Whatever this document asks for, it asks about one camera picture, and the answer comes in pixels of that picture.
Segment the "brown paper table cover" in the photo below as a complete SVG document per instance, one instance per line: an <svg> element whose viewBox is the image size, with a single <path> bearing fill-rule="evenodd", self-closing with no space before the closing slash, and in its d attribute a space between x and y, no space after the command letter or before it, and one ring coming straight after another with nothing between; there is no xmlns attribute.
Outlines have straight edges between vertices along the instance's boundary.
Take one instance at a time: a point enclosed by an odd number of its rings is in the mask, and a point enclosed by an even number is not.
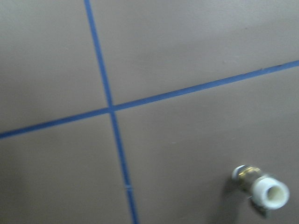
<svg viewBox="0 0 299 224"><path fill-rule="evenodd" d="M0 221L298 223L298 1L1 1Z"/></svg>

